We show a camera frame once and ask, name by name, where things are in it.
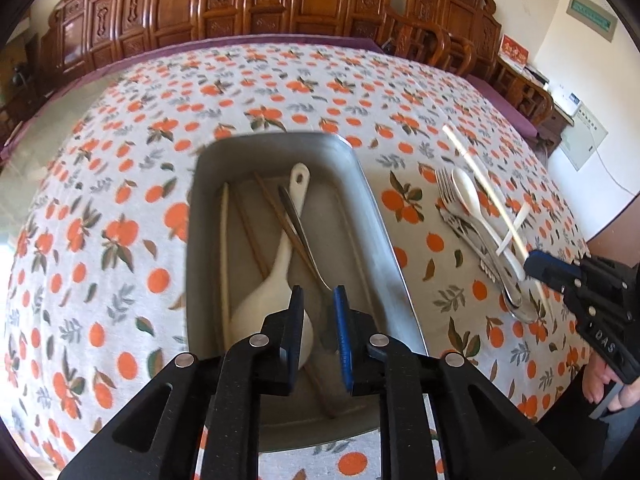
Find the metal fork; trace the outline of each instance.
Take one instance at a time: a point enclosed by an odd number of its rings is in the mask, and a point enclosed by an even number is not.
[[[469,216],[463,205],[458,200],[456,193],[454,191],[453,180],[449,173],[443,168],[436,170],[436,183],[438,184],[438,191],[440,192],[440,197],[444,202],[447,210],[453,215],[457,216],[460,219],[463,219],[466,223],[468,223],[471,228],[476,232],[482,244],[487,248],[488,254],[487,256],[491,259],[494,264],[495,270],[500,277],[502,282],[502,286],[504,287],[507,296],[509,297],[510,303],[516,308],[520,308],[522,306],[522,294],[516,288],[516,284],[511,279],[511,277],[507,274],[507,271],[504,269],[503,264],[500,261],[500,258],[495,254],[495,250],[498,245],[494,242],[494,240],[488,235],[484,233],[484,229],[479,222]]]
[[[494,264],[489,261],[486,255],[486,248],[483,248],[484,252],[482,252],[482,250],[479,249],[467,235],[466,226],[462,223],[462,220],[457,216],[453,216],[446,208],[440,209],[440,216],[442,216],[442,219],[449,225],[449,227],[451,227],[451,229],[453,229],[456,234],[466,242],[471,250],[476,253],[478,258],[480,258],[480,269],[482,269],[482,272],[484,272],[487,277],[495,283],[498,280],[497,272],[494,269]]]

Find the metal tray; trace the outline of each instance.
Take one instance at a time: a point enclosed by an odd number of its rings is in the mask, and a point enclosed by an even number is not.
[[[276,186],[288,185],[290,170],[298,162],[304,163],[311,175],[301,217],[325,281],[332,287],[345,285],[352,308],[372,314],[380,330],[402,340],[413,352],[426,354],[402,273],[354,151],[338,136],[314,132],[237,136],[213,143],[200,155],[191,191],[187,246],[190,351],[199,358],[223,352],[218,300],[223,183],[237,186],[262,252],[271,264],[281,229],[253,181],[252,172],[257,171],[277,197]],[[231,203],[228,247],[233,314],[262,279]],[[289,267],[289,284],[303,287],[305,309],[316,326],[321,297],[295,253]],[[301,373],[292,396],[262,398],[261,451],[314,446],[379,426],[378,400],[347,395],[338,355],[319,349],[317,334],[309,362],[337,417],[323,415],[308,375]]]

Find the utensil pile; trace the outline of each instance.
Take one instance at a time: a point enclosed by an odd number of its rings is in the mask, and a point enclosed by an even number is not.
[[[535,305],[523,297],[518,285],[518,282],[526,279],[524,268],[516,255],[507,248],[513,232],[517,232],[530,208],[523,207],[513,223],[513,229],[508,231],[503,240],[484,218],[474,181],[465,171],[460,168],[441,168],[436,171],[436,181],[446,208],[440,209],[442,219],[476,253],[482,271],[492,282],[500,286],[504,303],[511,314],[523,323],[536,322],[539,317],[538,311]],[[470,232],[475,234],[476,241],[470,237]]]
[[[276,252],[273,266],[266,263],[260,245],[258,244],[254,230],[248,214],[244,208],[241,197],[235,188],[225,183],[222,189],[222,201],[220,216],[220,300],[222,308],[222,325],[225,349],[254,333],[260,332],[264,318],[273,312],[276,312],[281,305],[289,304],[291,297],[291,288],[287,282],[287,271],[291,260],[292,250],[296,250],[302,259],[305,267],[318,284],[322,293],[324,308],[322,313],[321,331],[318,333],[320,343],[326,351],[337,351],[337,343],[335,342],[335,330],[332,330],[332,324],[327,317],[328,313],[333,309],[333,290],[326,284],[320,272],[316,261],[314,260],[311,248],[309,247],[302,221],[300,220],[299,211],[305,202],[306,190],[308,188],[310,173],[304,164],[296,164],[290,174],[289,190],[283,186],[278,186],[278,193],[285,213],[281,212],[281,208],[277,205],[273,196],[269,192],[262,177],[254,173],[254,180],[260,187],[264,199],[268,202],[274,215],[278,219],[282,227],[280,235],[280,243]],[[240,305],[235,309],[234,314],[230,315],[230,299],[228,291],[228,204],[231,201],[238,210],[242,228],[251,247],[252,255],[255,263],[260,271],[263,279],[262,283],[251,294],[249,294]],[[309,319],[308,314],[304,313],[302,344],[300,347],[299,368],[303,368],[306,372],[314,390],[316,397],[323,413],[328,418],[335,417],[335,410],[330,406],[322,392],[322,384],[318,379],[318,374],[311,361],[311,354],[314,344],[314,328]]]

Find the carved wooden chair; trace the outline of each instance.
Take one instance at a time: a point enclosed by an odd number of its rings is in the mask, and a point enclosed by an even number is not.
[[[460,77],[466,77],[476,66],[476,46],[472,41],[458,34],[449,33],[451,50],[447,58],[439,67]]]
[[[404,8],[404,13],[413,19],[437,23],[451,34],[471,41],[476,48],[472,75],[487,81],[535,126],[551,115],[553,99],[498,56],[502,25],[495,19],[495,11],[494,0],[406,0]],[[457,66],[459,57],[456,44],[462,46],[452,38],[453,66]]]
[[[451,50],[449,35],[439,25],[401,16],[389,6],[376,43],[386,54],[437,67]]]

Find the table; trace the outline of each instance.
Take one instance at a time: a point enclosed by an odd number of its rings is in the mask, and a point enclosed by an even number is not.
[[[528,417],[546,412],[587,348],[558,294],[523,326],[440,219],[434,170],[465,136],[517,212],[529,247],[586,251],[558,188],[466,81],[402,59],[330,46],[209,48],[133,66],[94,103],[49,165],[20,233],[4,336],[3,418],[58,467],[187,348],[184,257],[191,170],[210,142],[319,130],[356,150],[431,354],[454,348]],[[487,216],[497,212],[481,194]],[[374,432],[261,457],[260,474],[379,475]]]
[[[574,126],[574,120],[558,105],[554,105],[551,115],[538,125],[538,135],[546,143],[548,155],[551,155],[560,145],[562,132],[568,126]]]

